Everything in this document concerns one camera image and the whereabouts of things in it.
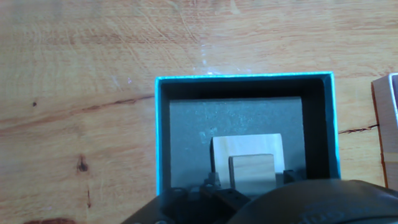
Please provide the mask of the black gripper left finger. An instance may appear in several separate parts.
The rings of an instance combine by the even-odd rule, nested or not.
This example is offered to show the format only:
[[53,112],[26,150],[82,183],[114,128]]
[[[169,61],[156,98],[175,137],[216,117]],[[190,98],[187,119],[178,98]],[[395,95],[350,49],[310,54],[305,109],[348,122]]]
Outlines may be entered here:
[[122,224],[227,223],[251,199],[235,189],[221,188],[218,173],[191,190],[169,188]]

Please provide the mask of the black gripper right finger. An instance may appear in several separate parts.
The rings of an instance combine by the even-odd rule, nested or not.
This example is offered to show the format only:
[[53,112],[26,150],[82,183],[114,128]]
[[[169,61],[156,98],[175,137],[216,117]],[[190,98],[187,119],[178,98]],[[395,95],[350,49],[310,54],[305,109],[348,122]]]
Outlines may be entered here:
[[285,170],[283,172],[283,179],[285,184],[306,180],[306,178],[300,172],[295,170]]

